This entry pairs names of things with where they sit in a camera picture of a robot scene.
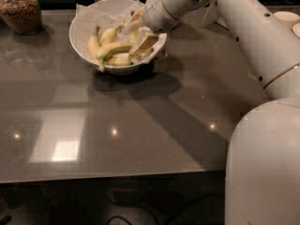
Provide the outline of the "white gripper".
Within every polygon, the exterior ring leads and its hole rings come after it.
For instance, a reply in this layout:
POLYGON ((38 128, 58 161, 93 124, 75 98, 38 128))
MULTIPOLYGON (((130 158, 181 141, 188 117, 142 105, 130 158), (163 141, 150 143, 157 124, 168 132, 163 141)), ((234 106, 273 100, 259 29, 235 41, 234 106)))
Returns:
POLYGON ((167 13, 161 0, 146 0, 143 7, 134 11, 125 25, 125 33, 143 30, 138 41, 133 43, 130 54, 141 53, 151 48, 159 40, 163 26, 167 23, 167 13))

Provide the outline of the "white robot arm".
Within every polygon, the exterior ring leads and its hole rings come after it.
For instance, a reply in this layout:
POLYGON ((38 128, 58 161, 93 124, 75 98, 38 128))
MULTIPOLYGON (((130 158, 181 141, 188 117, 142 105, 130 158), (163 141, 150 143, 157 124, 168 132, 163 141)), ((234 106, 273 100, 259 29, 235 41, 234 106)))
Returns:
POLYGON ((300 225, 300 38, 258 0, 146 0, 142 21, 167 32, 203 4, 205 21, 225 22, 270 99, 232 134, 225 225, 300 225))

